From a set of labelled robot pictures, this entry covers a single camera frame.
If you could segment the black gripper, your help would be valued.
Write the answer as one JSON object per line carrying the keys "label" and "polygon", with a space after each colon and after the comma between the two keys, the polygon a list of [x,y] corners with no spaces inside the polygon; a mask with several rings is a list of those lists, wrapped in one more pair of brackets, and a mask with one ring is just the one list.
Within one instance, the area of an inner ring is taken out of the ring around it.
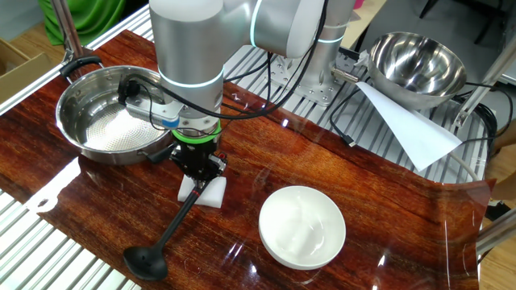
{"label": "black gripper", "polygon": [[213,155],[217,145],[213,141],[192,144],[176,141],[170,159],[191,180],[196,180],[199,188],[209,184],[223,174],[227,160]]}

